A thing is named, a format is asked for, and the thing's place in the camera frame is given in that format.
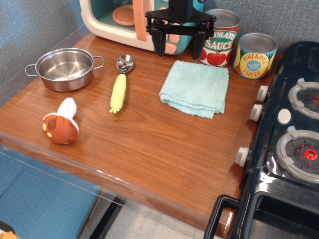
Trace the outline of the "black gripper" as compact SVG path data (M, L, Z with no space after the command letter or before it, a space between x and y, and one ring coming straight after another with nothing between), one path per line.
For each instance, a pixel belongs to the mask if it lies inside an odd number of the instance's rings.
M213 36L216 17L203 13L193 6L192 0L170 0L168 8L145 13L146 31L152 34L155 53L164 56L166 33L193 36L193 60L201 57L206 40Z

